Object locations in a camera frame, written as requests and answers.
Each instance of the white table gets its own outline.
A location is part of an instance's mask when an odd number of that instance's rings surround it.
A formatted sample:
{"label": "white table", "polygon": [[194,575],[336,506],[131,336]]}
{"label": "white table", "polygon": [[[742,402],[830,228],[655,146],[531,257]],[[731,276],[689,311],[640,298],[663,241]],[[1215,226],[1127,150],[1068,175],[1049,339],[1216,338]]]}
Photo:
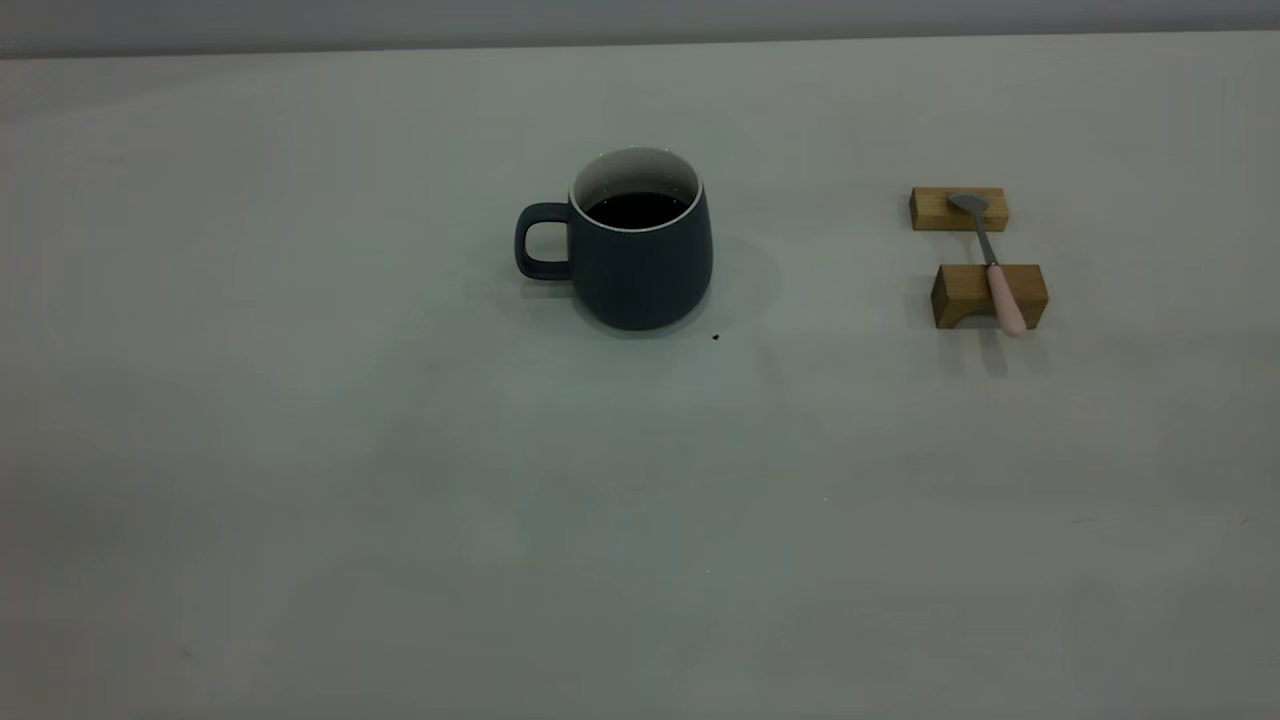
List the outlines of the white table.
{"label": "white table", "polygon": [[[1277,67],[0,63],[0,717],[1275,717]],[[646,336],[511,256],[628,143],[717,241]],[[1006,188],[1039,329],[933,328],[913,184]]]}

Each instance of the coffee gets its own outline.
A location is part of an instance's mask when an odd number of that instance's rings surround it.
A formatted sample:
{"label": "coffee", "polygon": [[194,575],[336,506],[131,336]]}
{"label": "coffee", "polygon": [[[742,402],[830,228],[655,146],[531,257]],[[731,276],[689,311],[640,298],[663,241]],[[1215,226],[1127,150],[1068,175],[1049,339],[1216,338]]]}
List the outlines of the coffee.
{"label": "coffee", "polygon": [[626,231],[654,228],[675,220],[689,204],[658,192],[630,192],[602,200],[586,215],[602,225]]}

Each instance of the spoon handle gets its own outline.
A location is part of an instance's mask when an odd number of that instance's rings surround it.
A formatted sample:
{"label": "spoon handle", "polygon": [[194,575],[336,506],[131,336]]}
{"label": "spoon handle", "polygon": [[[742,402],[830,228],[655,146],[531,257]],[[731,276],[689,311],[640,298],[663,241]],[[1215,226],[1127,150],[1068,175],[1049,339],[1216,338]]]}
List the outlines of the spoon handle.
{"label": "spoon handle", "polygon": [[1014,301],[1014,292],[1009,290],[1009,281],[1005,279],[1005,270],[1000,265],[987,265],[987,284],[991,286],[991,299],[996,302],[996,316],[1000,318],[1000,327],[1009,337],[1018,337],[1027,332],[1027,320],[1023,311]]}

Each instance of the metal spoon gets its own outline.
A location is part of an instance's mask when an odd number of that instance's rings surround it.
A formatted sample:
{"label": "metal spoon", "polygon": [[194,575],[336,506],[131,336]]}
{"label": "metal spoon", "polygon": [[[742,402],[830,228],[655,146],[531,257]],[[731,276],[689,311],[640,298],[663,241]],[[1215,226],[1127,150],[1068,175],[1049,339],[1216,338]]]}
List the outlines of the metal spoon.
{"label": "metal spoon", "polygon": [[978,228],[978,242],[982,243],[982,258],[987,261],[987,284],[991,286],[991,299],[996,304],[1000,327],[1009,337],[1023,334],[1027,332],[1027,320],[1023,319],[1023,311],[1018,309],[1014,292],[1009,290],[1009,281],[1005,279],[1005,270],[1000,269],[996,252],[991,249],[991,241],[987,240],[987,228],[982,224],[982,214],[991,204],[975,192],[957,192],[947,196],[947,200],[973,215],[973,223]]}

